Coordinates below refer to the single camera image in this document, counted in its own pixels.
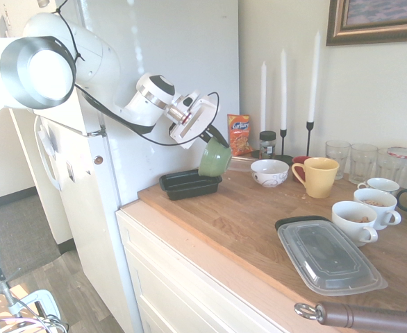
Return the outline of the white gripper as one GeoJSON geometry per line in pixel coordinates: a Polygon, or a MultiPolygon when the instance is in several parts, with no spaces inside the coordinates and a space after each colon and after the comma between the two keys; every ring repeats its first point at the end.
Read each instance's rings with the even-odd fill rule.
{"type": "Polygon", "coordinates": [[[216,103],[210,96],[181,97],[170,111],[177,111],[181,116],[179,120],[174,120],[169,136],[182,148],[189,149],[198,137],[208,143],[212,138],[209,134],[223,146],[230,146],[216,127],[209,126],[216,114],[216,103]]]}

